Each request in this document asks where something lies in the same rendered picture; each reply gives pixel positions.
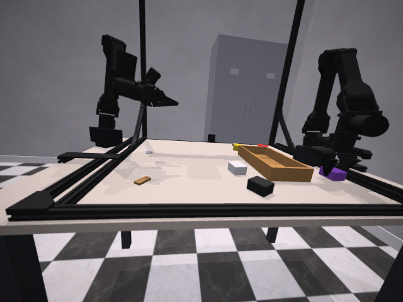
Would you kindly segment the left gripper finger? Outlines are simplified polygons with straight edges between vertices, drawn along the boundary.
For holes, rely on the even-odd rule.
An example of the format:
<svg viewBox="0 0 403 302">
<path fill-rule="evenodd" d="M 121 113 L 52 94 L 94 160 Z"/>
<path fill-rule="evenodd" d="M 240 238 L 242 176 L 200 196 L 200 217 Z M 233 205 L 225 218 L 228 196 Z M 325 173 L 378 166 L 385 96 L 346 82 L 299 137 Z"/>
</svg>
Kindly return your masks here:
<svg viewBox="0 0 403 302">
<path fill-rule="evenodd" d="M 322 158 L 320 159 L 322 161 L 323 173 L 325 176 L 328 176 L 330 174 L 334 166 L 339 161 L 338 159 L 322 159 Z"/>
<path fill-rule="evenodd" d="M 358 162 L 361 162 L 360 159 L 350 159 L 347 157 L 343 157 L 341 155 L 338 155 L 338 158 L 339 158 L 338 169 L 345 172 Z"/>
</svg>

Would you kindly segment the yellow block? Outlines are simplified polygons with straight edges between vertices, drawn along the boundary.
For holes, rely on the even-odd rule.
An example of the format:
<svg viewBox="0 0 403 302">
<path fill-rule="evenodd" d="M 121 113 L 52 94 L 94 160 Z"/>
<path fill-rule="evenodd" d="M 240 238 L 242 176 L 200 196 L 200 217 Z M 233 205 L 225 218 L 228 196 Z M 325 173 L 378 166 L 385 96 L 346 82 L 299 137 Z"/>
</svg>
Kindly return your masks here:
<svg viewBox="0 0 403 302">
<path fill-rule="evenodd" d="M 241 144 L 236 144 L 236 143 L 235 143 L 234 146 L 233 146 L 233 150 L 238 151 L 239 145 L 241 145 Z"/>
</svg>

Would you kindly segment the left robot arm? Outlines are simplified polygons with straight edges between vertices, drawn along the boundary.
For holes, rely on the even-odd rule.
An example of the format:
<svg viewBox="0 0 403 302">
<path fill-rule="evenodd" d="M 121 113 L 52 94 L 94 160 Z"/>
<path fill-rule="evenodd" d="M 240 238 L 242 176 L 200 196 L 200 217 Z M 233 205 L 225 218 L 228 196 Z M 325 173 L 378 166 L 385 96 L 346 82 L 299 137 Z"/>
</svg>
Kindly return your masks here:
<svg viewBox="0 0 403 302">
<path fill-rule="evenodd" d="M 303 146 L 328 147 L 332 142 L 331 134 L 328 137 L 323 137 L 322 134 L 326 134 L 329 128 L 331 118 L 327 107 L 337 73 L 341 92 L 336 101 L 340 110 L 336 131 L 378 137 L 388 130 L 388 119 L 382 116 L 383 111 L 379 111 L 371 87 L 361 79 L 356 54 L 356 48 L 325 50 L 320 54 L 318 70 L 321 79 L 314 110 L 308 115 L 302 128 L 302 133 L 305 133 Z M 307 132 L 311 130 L 323 131 Z"/>
</svg>

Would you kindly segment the tan rectangular block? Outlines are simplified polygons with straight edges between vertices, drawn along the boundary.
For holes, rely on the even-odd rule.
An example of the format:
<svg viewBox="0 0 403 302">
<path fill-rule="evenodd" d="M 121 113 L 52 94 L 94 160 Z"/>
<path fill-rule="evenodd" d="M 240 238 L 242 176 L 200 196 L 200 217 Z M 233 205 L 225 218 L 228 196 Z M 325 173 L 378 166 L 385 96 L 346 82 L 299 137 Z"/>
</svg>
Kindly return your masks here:
<svg viewBox="0 0 403 302">
<path fill-rule="evenodd" d="M 150 180 L 151 180 L 151 177 L 144 176 L 144 177 L 142 177 L 142 178 L 140 178 L 140 179 L 137 179 L 137 180 L 134 181 L 133 183 L 134 183 L 134 184 L 137 184 L 137 185 L 141 185 L 141 184 L 143 184 L 143 183 L 145 183 L 145 182 L 147 182 L 147 181 L 150 181 Z"/>
</svg>

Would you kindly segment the purple block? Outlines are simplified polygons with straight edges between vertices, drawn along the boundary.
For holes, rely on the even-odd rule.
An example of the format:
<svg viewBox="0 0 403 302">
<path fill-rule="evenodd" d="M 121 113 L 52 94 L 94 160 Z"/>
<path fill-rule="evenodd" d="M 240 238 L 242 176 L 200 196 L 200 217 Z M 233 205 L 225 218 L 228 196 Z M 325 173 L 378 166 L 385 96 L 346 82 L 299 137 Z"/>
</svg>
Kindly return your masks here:
<svg viewBox="0 0 403 302">
<path fill-rule="evenodd" d="M 334 167 L 333 170 L 330 172 L 330 174 L 328 176 L 325 176 L 323 173 L 322 166 L 321 166 L 321 168 L 319 170 L 319 175 L 324 176 L 332 181 L 345 181 L 347 172 Z"/>
</svg>

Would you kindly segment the small white block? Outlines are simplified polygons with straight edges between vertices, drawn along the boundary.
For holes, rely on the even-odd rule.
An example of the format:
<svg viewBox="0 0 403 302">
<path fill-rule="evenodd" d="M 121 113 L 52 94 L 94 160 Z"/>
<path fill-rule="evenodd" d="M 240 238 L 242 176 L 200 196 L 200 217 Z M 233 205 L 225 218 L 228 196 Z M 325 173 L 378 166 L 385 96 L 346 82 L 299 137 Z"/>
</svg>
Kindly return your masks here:
<svg viewBox="0 0 403 302">
<path fill-rule="evenodd" d="M 228 170 L 235 176 L 246 175 L 247 166 L 239 161 L 233 161 L 228 163 Z"/>
</svg>

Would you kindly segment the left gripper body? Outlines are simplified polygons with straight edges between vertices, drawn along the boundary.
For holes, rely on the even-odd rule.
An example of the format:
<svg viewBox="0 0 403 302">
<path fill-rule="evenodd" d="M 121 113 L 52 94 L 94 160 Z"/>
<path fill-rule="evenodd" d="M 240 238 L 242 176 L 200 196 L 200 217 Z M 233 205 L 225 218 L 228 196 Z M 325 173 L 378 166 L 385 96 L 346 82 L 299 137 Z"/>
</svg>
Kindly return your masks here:
<svg viewBox="0 0 403 302">
<path fill-rule="evenodd" d="M 350 159 L 357 159 L 357 156 L 359 156 L 362 159 L 368 160 L 373 155 L 369 150 L 354 147 L 355 142 L 361 140 L 361 137 L 358 137 L 357 134 L 335 131 L 331 133 L 331 137 L 333 137 L 332 142 L 328 147 L 312 146 L 309 148 L 308 154 L 322 159 L 335 159 L 337 155 L 341 155 Z"/>
</svg>

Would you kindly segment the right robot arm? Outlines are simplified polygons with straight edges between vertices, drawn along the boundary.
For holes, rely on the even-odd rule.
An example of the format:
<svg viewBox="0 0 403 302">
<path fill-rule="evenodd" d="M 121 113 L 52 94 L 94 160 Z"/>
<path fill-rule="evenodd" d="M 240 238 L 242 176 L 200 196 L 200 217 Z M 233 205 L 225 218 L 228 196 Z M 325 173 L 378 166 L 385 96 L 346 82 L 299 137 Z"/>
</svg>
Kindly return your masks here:
<svg viewBox="0 0 403 302">
<path fill-rule="evenodd" d="M 125 52 L 127 45 L 123 41 L 107 34 L 102 36 L 101 45 L 106 56 L 106 74 L 105 90 L 99 98 L 96 108 L 96 114 L 99 115 L 98 128 L 114 130 L 114 119 L 118 118 L 120 110 L 116 99 L 119 98 L 119 95 L 130 98 L 130 86 L 135 81 L 137 57 Z M 138 82 L 143 86 L 155 85 L 160 77 L 160 73 L 151 67 L 143 81 Z M 106 114 L 100 114 L 102 112 Z M 111 115 L 108 115 L 110 113 Z"/>
</svg>

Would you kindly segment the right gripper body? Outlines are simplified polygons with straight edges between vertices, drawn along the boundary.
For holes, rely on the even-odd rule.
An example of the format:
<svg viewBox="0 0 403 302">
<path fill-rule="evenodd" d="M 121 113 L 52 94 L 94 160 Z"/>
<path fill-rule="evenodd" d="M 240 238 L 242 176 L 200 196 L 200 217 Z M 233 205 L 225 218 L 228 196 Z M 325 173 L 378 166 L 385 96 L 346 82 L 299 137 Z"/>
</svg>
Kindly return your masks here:
<svg viewBox="0 0 403 302">
<path fill-rule="evenodd" d="M 156 88 L 155 85 L 146 84 L 143 86 L 139 82 L 133 81 L 130 86 L 130 99 L 141 101 L 144 105 L 152 107 L 156 93 L 156 89 L 154 88 Z"/>
</svg>

